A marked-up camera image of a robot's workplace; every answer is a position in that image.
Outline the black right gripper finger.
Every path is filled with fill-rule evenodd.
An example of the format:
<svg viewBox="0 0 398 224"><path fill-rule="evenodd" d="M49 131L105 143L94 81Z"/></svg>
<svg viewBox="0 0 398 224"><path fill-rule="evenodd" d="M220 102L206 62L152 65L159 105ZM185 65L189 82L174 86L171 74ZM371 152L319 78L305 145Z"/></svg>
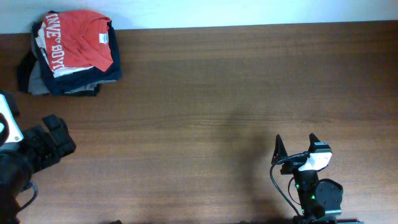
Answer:
<svg viewBox="0 0 398 224"><path fill-rule="evenodd" d="M309 140L310 140L310 146L308 148L309 152L315 152L320 148L320 146L318 145L320 140L316 137L314 133L309 134Z"/></svg>
<svg viewBox="0 0 398 224"><path fill-rule="evenodd" d="M274 148L274 153L272 156L271 164L274 165L274 164L278 163L279 161L285 159L287 156L288 156L287 151L285 150L285 146L282 141L282 138L278 134L275 137L275 148Z"/></svg>

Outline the orange printed t-shirt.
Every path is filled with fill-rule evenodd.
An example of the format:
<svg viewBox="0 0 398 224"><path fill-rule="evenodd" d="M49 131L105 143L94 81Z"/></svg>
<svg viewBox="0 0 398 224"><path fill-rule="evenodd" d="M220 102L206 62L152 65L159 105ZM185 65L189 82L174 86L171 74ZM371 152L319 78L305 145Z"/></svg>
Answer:
<svg viewBox="0 0 398 224"><path fill-rule="evenodd" d="M47 31L47 52L55 45L50 38L61 38L67 67L93 66L104 72L113 63L108 35L110 21L109 17L90 10L49 12L39 29Z"/></svg>

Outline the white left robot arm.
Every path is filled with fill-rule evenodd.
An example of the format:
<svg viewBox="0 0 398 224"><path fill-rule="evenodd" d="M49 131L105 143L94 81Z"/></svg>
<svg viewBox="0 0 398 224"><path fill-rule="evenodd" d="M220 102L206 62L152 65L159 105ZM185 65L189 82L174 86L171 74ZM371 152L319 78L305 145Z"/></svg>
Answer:
<svg viewBox="0 0 398 224"><path fill-rule="evenodd" d="M1 91L1 223L19 223L17 214L37 197L32 175L75 152L76 144L66 122L54 115L41 125L21 131L15 121L20 115L16 101Z"/></svg>

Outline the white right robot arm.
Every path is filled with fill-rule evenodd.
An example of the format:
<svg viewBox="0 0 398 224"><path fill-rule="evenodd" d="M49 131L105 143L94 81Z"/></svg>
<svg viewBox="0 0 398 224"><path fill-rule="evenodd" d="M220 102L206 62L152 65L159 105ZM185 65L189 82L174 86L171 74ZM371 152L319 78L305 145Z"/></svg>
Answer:
<svg viewBox="0 0 398 224"><path fill-rule="evenodd" d="M331 179L319 179L318 173L325 169L332 158L332 150L327 142L322 142L313 133L309 134L310 145L307 151L288 155L283 140L275 137L275 149L271 160L269 175L274 187L293 208L293 223L359 223L359 220L339 220L343 201L343 186ZM291 175L290 184L295 184L300 210L294 205L291 195L283 193L273 170L281 166L282 175Z"/></svg>

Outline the navy folded garment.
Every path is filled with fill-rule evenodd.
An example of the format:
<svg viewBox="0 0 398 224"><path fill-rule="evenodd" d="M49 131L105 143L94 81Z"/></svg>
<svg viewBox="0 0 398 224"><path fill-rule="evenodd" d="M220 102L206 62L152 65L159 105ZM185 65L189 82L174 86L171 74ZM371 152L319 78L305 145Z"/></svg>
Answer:
<svg viewBox="0 0 398 224"><path fill-rule="evenodd" d="M61 96L62 93L66 93L67 91L71 91L78 87L85 86L94 82L105 81L105 80L117 81L122 77L121 59L119 54L118 42L116 39L115 31L112 27L112 21L110 21L108 23L109 26L108 35L109 35L109 46L111 49L111 56L113 58L113 63L111 64L111 66L104 72L93 67L88 70L75 72L70 75L54 78L52 72L50 71L49 66L44 60L44 57L41 56L39 47L35 42L34 32L39 29L39 25L42 23L43 18L41 21L35 22L33 24L32 37L34 44L34 52L37 54L37 60L39 61L40 64L41 77L43 79L45 86L49 89L49 92L53 96Z"/></svg>

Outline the grey folded garment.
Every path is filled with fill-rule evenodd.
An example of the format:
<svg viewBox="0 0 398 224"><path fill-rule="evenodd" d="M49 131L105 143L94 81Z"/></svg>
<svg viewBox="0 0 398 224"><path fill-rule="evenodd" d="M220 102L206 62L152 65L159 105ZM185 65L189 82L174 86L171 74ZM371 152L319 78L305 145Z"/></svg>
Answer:
<svg viewBox="0 0 398 224"><path fill-rule="evenodd" d="M100 91L101 84L116 82L115 80L105 80L94 82L85 86L78 87L74 90L67 91L63 95L69 96L96 96ZM41 77L40 65L36 61L30 73L28 92L32 95L47 95L50 94L49 89L45 86Z"/></svg>

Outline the black folded garment bottom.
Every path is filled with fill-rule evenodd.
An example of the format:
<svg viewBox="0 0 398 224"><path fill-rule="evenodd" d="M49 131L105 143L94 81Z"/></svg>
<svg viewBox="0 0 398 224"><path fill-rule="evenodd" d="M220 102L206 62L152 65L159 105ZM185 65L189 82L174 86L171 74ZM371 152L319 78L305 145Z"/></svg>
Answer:
<svg viewBox="0 0 398 224"><path fill-rule="evenodd" d="M18 90L23 93L28 93L28 84L30 73L33 69L34 63L38 61L34 53L30 50L23 57L21 63L17 67L17 84Z"/></svg>

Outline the white folded t-shirt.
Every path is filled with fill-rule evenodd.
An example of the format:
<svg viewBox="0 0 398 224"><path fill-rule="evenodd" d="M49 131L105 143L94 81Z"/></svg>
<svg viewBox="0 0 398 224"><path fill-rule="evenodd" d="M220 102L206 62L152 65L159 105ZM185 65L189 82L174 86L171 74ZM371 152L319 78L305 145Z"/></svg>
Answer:
<svg viewBox="0 0 398 224"><path fill-rule="evenodd" d="M64 64L65 51L63 50L62 40L60 37L51 37L50 40L55 42L53 47L50 47L51 52L47 52L47 31L44 28L40 28L37 31L37 37L35 42L39 47L41 56L44 57L45 62L50 68L54 78L70 75L75 72L80 72L93 68L90 67L67 67Z"/></svg>

